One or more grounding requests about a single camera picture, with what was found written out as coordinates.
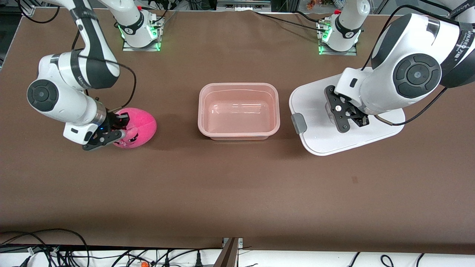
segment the pink plush toy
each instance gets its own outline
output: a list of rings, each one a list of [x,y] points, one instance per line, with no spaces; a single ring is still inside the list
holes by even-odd
[[[116,112],[116,114],[129,114],[129,123],[125,129],[125,137],[115,146],[120,148],[134,148],[148,142],[157,131],[157,122],[150,113],[133,107],[126,107]]]

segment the brown table surface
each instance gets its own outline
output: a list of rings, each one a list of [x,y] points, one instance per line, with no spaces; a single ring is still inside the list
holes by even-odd
[[[474,84],[449,90],[394,137],[326,157],[308,153],[292,126],[291,92],[362,66],[386,16],[369,16],[358,56],[342,57],[318,55],[315,31],[251,11],[179,12],[162,51],[122,52],[112,14],[96,12],[118,61],[137,73],[130,106],[159,130],[132,150],[84,152],[62,137],[64,124],[31,108],[26,90],[42,56],[70,50],[76,28],[64,9],[48,24],[23,19],[0,72],[2,230],[63,227],[91,245],[200,248],[239,236],[254,249],[475,252]],[[279,131],[248,143],[203,136],[198,95],[220,82],[274,85]],[[112,89],[90,94],[113,108],[131,87],[122,70]],[[59,233],[45,241],[80,243]]]

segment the cable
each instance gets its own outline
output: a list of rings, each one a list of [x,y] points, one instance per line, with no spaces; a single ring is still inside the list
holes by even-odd
[[[2,232],[0,234],[11,234],[11,233],[21,233],[20,235],[18,236],[15,236],[15,237],[12,237],[10,239],[8,239],[7,241],[4,241],[2,242],[0,245],[3,245],[7,242],[10,242],[10,241],[14,241],[14,240],[17,240],[19,239],[20,237],[23,237],[23,236],[26,236],[26,235],[30,235],[30,236],[33,236],[34,238],[36,238],[38,241],[40,241],[40,243],[45,246],[46,248],[48,248],[48,246],[45,244],[45,242],[43,242],[43,240],[41,240],[38,236],[36,236],[35,234],[36,233],[41,233],[41,232],[50,232],[50,231],[63,231],[63,232],[68,232],[68,233],[71,233],[71,234],[74,234],[75,236],[79,237],[79,239],[81,240],[81,242],[84,244],[84,248],[86,250],[86,253],[87,253],[87,267],[89,267],[89,249],[87,248],[87,244],[86,244],[86,241],[84,240],[84,238],[77,232],[74,232],[72,230],[69,230],[69,229],[64,229],[64,228],[51,228],[51,229],[44,229],[44,230],[38,230],[38,231],[34,231],[34,232],[23,232],[23,231],[6,231],[6,232]],[[52,261],[52,257],[51,255],[48,253],[49,255],[49,267],[51,267],[51,261]]]
[[[360,254],[361,252],[356,252],[355,256],[353,257],[353,260],[351,261],[350,265],[348,265],[348,267],[353,267],[353,264],[355,264],[355,260],[356,258],[358,257],[358,255]]]
[[[363,67],[361,68],[361,70],[364,70],[366,68],[366,65],[369,63],[370,59],[371,59],[371,56],[373,55],[373,52],[374,52],[374,49],[376,47],[376,44],[378,43],[379,39],[381,38],[381,35],[383,34],[383,32],[386,30],[386,27],[388,26],[389,24],[389,21],[391,21],[392,17],[394,17],[394,15],[396,14],[396,12],[398,12],[400,9],[403,9],[403,8],[408,8],[408,9],[412,9],[412,10],[415,10],[415,11],[419,11],[420,13],[422,14],[425,14],[425,15],[428,15],[428,16],[431,16],[431,17],[434,17],[438,20],[441,20],[441,21],[444,21],[444,22],[447,22],[447,23],[450,23],[450,24],[454,24],[454,25],[457,25],[459,26],[460,24],[458,23],[458,21],[454,21],[454,20],[451,20],[451,19],[447,19],[447,18],[444,18],[442,16],[439,16],[439,15],[436,15],[434,13],[431,13],[431,12],[427,12],[425,10],[422,10],[420,8],[417,8],[417,7],[414,7],[414,6],[411,6],[411,5],[402,5],[398,8],[396,8],[396,10],[394,10],[394,12],[389,16],[388,20],[386,21],[386,23],[384,24],[383,26],[383,29],[381,30],[380,34],[378,35],[378,38],[376,39],[376,42],[374,43],[374,46],[373,46],[373,49],[371,49],[371,52],[370,52],[370,55],[368,56],[368,59],[366,60],[366,62],[364,63]]]
[[[294,24],[294,25],[297,25],[297,26],[300,26],[300,27],[304,27],[304,28],[307,28],[307,29],[312,29],[312,30],[321,31],[321,32],[324,32],[324,31],[325,31],[324,29],[313,28],[313,27],[310,27],[310,26],[307,26],[307,25],[298,24],[298,23],[295,23],[295,22],[292,22],[292,21],[288,21],[288,20],[285,20],[285,19],[279,19],[279,18],[272,17],[272,16],[269,16],[269,15],[266,15],[266,14],[261,14],[261,13],[258,13],[258,12],[255,12],[255,13],[256,13],[256,14],[259,14],[259,15],[261,15],[261,16],[264,16],[264,17],[268,17],[268,18],[271,18],[271,19],[280,20],[280,21],[287,22],[287,23],[290,23],[290,24]]]
[[[188,254],[188,253],[190,253],[190,252],[194,252],[194,251],[198,251],[198,250],[206,250],[206,249],[222,249],[222,248],[197,248],[197,249],[192,249],[192,250],[188,250],[188,251],[182,252],[182,253],[180,253],[180,254],[178,254],[178,255],[176,255],[176,256],[173,256],[173,257],[171,257],[168,261],[170,262],[170,261],[172,261],[172,260],[174,260],[174,259],[176,259],[176,258],[178,258],[178,257],[180,257],[180,256],[183,256],[183,255],[185,255],[185,254]]]
[[[157,264],[159,263],[159,261],[161,261],[161,259],[163,259],[164,257],[168,257],[168,254],[169,254],[170,252],[172,252],[172,251],[174,251],[174,249],[169,249],[169,250],[167,250],[167,253],[165,253],[163,256],[161,256],[160,258],[158,258],[158,259],[155,261],[155,263],[152,264],[152,266],[150,266],[150,267],[154,267],[155,265],[157,265]]]
[[[76,37],[74,37],[73,44],[71,45],[71,50],[74,50],[76,47],[77,40],[79,39],[79,30],[77,30]]]
[[[132,251],[132,250],[130,249],[130,250],[124,252],[122,255],[120,255],[120,256],[115,260],[115,262],[112,264],[111,267],[114,267],[114,266],[119,262],[120,259],[122,259],[124,256],[126,256],[127,254],[129,254],[131,251]]]
[[[298,11],[298,10],[292,11],[292,13],[300,14],[300,15],[302,15],[304,18],[308,19],[309,21],[313,21],[313,22],[318,23],[318,19],[313,19],[313,18],[311,18],[311,17],[305,15],[303,12],[300,12],[300,11]]]
[[[10,250],[0,251],[0,253],[10,253],[10,252],[13,252],[13,251],[19,251],[19,250],[24,250],[24,249],[28,249],[28,248],[30,248],[30,247],[15,248],[15,249],[10,249]]]
[[[420,262],[420,259],[422,259],[422,257],[425,255],[425,253],[421,253],[419,255],[419,257],[417,258],[417,261],[416,261],[416,267],[419,267],[419,262]]]
[[[19,233],[19,235],[10,238],[7,241],[2,242],[0,244],[0,246],[7,243],[7,242],[9,242],[9,241],[19,239],[20,237],[23,237],[23,236],[32,236],[32,237],[36,238],[36,240],[38,240],[44,246],[41,251],[45,254],[45,257],[48,261],[48,267],[51,267],[51,261],[53,260],[53,258],[51,257],[51,255],[49,253],[48,245],[46,245],[45,242],[43,242],[43,240],[41,238],[39,238],[37,235],[35,235],[33,232],[29,233],[29,232],[23,232],[23,231],[7,231],[7,232],[1,232],[0,234],[18,234],[18,233]]]
[[[428,0],[419,0],[419,1],[421,1],[421,2],[423,2],[423,3],[426,3],[426,4],[428,4],[428,5],[434,6],[434,7],[436,7],[436,8],[440,8],[440,9],[442,9],[442,10],[445,10],[445,11],[449,12],[449,13],[452,12],[452,10],[451,10],[450,8],[448,8],[448,7],[446,7],[446,6],[443,6],[443,5],[440,5],[440,4],[437,4],[437,3],[434,3],[434,2],[431,2],[431,1],[428,1]],[[386,4],[388,4],[388,2],[389,2],[389,1],[386,1],[386,2],[384,3],[383,7],[381,8],[381,11],[386,7]]]
[[[82,57],[82,58],[86,58],[86,59],[90,59],[90,60],[96,60],[96,61],[100,61],[100,62],[106,62],[106,63],[112,63],[112,64],[116,64],[116,65],[119,65],[125,69],[127,69],[128,71],[130,71],[133,75],[133,88],[132,88],[132,92],[130,93],[130,97],[129,97],[129,100],[127,100],[127,102],[125,102],[124,105],[118,107],[118,108],[115,108],[115,109],[111,109],[109,110],[109,112],[113,112],[115,110],[119,110],[121,108],[124,108],[125,106],[127,106],[130,101],[132,101],[132,98],[133,98],[133,95],[135,94],[135,88],[137,86],[137,75],[135,75],[135,72],[127,67],[126,65],[124,64],[121,64],[121,63],[118,63],[118,62],[114,62],[114,61],[111,61],[111,60],[107,60],[107,59],[100,59],[100,58],[94,58],[94,57],[86,57],[86,56],[82,56],[82,55],[77,55],[78,57]]]
[[[437,101],[437,99],[439,99],[439,97],[440,97],[445,91],[447,91],[447,89],[448,89],[447,87],[444,87],[444,89],[442,89],[442,91],[440,91],[440,93],[439,93],[436,97],[434,97],[434,99],[432,99],[432,101],[430,101],[430,103],[427,104],[426,107],[424,107],[421,111],[419,111],[419,113],[417,113],[417,114],[416,114],[415,116],[413,116],[412,118],[406,120],[405,122],[395,124],[395,123],[392,123],[392,122],[390,122],[390,121],[388,121],[388,120],[386,120],[386,119],[381,118],[379,115],[375,115],[374,117],[375,117],[376,119],[378,119],[380,122],[383,122],[383,123],[385,123],[385,124],[387,124],[387,125],[391,125],[391,126],[401,126],[401,125],[408,124],[408,123],[412,122],[413,120],[417,119],[417,117],[421,116],[421,114],[423,114],[427,109],[429,109],[430,106],[432,106],[432,104],[434,104],[434,103]]]
[[[143,258],[140,257],[140,255],[142,255],[143,253],[145,253],[145,252],[147,252],[147,251],[148,251],[148,249],[142,251],[142,252],[139,253],[137,256],[134,256],[134,255],[132,255],[132,254],[129,254],[129,256],[132,256],[133,259],[132,259],[132,261],[130,261],[129,263],[127,263],[127,267],[129,267],[136,259],[139,259],[139,260],[141,260],[141,261],[146,261],[148,264],[150,264],[150,261],[148,261],[148,260],[143,259]]]
[[[165,15],[167,14],[168,10],[165,10],[165,12],[163,13],[163,15],[161,17],[159,17],[158,19],[156,20],[153,20],[152,23],[155,23],[155,22],[158,22],[160,21],[163,17],[165,17]]]
[[[50,19],[48,19],[48,20],[45,20],[45,21],[34,20],[34,19],[28,17],[28,16],[25,14],[25,12],[23,11],[23,8],[21,8],[20,0],[15,0],[15,1],[17,2],[18,8],[20,9],[21,13],[22,13],[27,19],[29,19],[29,20],[31,20],[31,21],[33,21],[33,22],[35,22],[35,23],[45,24],[45,23],[51,22],[51,21],[53,21],[53,20],[56,18],[56,16],[57,16],[58,13],[59,13],[59,7],[58,7],[58,9],[56,9],[56,13],[53,15],[52,18],[50,18]]]
[[[385,262],[384,262],[384,258],[387,258],[389,260],[389,262],[391,263],[391,265],[387,265]],[[388,255],[381,255],[380,257],[380,260],[381,260],[381,263],[386,266],[386,267],[394,267],[394,264],[392,263],[392,260],[391,258],[388,256]]]

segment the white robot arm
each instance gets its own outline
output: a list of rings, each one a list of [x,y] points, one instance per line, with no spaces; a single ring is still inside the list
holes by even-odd
[[[38,77],[28,87],[28,102],[41,114],[65,122],[63,135],[85,150],[123,138],[121,129],[128,116],[109,113],[102,103],[84,94],[84,89],[112,87],[120,74],[88,0],[48,2],[70,11],[85,48],[43,57]]]
[[[358,41],[370,10],[368,0],[347,0],[340,14],[330,16],[331,28],[322,41],[335,51],[349,50]]]
[[[417,14],[395,20],[377,41],[371,68],[346,68],[336,87],[325,90],[328,100],[336,99],[328,104],[341,133],[350,129],[348,118],[365,126],[368,114],[414,104],[439,84],[453,88],[475,80],[474,21],[446,21]]]
[[[138,9],[133,0],[99,0],[114,15],[125,41],[142,48],[158,37],[157,15]]]

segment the plastic container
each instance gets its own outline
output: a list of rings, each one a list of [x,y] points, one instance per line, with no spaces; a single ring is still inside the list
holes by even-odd
[[[199,98],[198,128],[213,140],[264,140],[279,129],[279,97],[270,84],[209,84]]]

